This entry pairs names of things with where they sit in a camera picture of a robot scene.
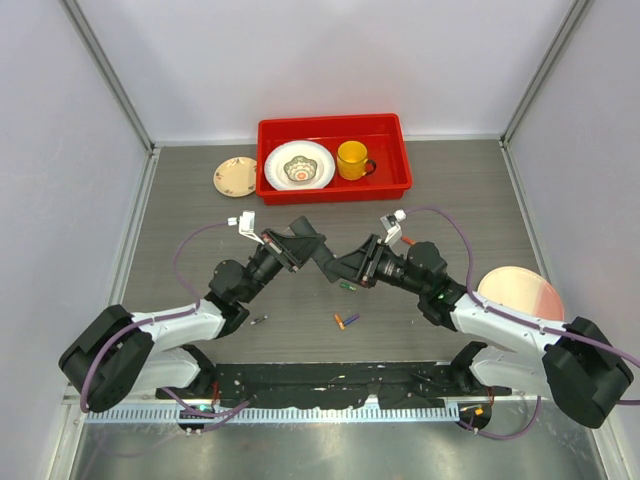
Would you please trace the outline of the orange battery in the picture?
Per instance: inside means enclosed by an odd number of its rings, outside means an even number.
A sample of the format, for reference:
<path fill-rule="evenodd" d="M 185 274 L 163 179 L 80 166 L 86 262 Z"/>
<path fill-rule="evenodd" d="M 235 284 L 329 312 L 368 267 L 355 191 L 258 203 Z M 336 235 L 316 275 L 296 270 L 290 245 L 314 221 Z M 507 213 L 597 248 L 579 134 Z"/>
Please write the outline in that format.
<path fill-rule="evenodd" d="M 342 320 L 341 316 L 340 316 L 339 314 L 337 314 L 337 313 L 336 313 L 336 314 L 334 314 L 334 316 L 333 316 L 333 317 L 334 317 L 334 320 L 335 320 L 335 322 L 337 323 L 338 327 L 339 327 L 342 331 L 344 331 L 344 330 L 346 329 L 346 326 L 345 326 L 345 324 L 344 324 L 344 322 L 343 322 L 343 320 Z"/>

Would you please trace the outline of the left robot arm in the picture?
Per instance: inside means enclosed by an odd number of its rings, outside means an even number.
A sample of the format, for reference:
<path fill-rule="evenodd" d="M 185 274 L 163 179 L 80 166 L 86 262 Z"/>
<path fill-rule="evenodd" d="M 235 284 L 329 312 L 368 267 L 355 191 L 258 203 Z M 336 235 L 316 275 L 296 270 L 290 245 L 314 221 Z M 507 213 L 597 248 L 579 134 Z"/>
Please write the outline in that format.
<path fill-rule="evenodd" d="M 80 395 L 82 412 L 100 413 L 137 390 L 181 389 L 205 397 L 213 372 L 192 344 L 234 333 L 251 302 L 282 270 L 299 271 L 325 242 L 318 233 L 264 230 L 247 263 L 232 259 L 214 269 L 205 296 L 174 309 L 130 313 L 105 308 L 61 355 L 58 365 Z"/>

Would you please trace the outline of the black remote control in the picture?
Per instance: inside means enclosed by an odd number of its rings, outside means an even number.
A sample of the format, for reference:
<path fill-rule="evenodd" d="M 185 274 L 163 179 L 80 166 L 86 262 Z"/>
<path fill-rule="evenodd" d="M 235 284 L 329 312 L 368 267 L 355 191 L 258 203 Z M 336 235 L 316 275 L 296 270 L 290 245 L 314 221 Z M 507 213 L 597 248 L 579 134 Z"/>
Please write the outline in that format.
<path fill-rule="evenodd" d="M 296 236 L 319 235 L 319 233 L 315 230 L 315 228 L 311 225 L 311 223 L 305 216 L 298 217 L 289 225 L 289 227 Z M 325 240 L 323 240 L 318 248 L 314 251 L 312 259 L 330 283 L 335 283 L 341 279 L 339 275 L 330 271 L 327 267 L 327 265 L 334 259 L 334 255 L 326 246 Z"/>

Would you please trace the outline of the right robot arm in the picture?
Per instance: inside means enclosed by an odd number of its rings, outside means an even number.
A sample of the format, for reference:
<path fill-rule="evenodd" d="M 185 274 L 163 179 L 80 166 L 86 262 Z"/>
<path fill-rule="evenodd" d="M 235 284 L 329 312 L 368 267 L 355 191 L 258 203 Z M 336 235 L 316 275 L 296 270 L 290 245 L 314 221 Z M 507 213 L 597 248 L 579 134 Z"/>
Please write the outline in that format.
<path fill-rule="evenodd" d="M 318 264 L 331 281 L 365 288 L 384 282 L 414 293 L 429 322 L 478 337 L 455 358 L 451 371 L 462 394 L 484 386 L 523 391 L 553 401 L 583 426 L 598 428 L 634 380 L 594 322 L 577 317 L 559 324 L 502 310 L 453 280 L 431 242 L 418 242 L 398 255 L 372 235 L 343 256 L 323 250 Z"/>

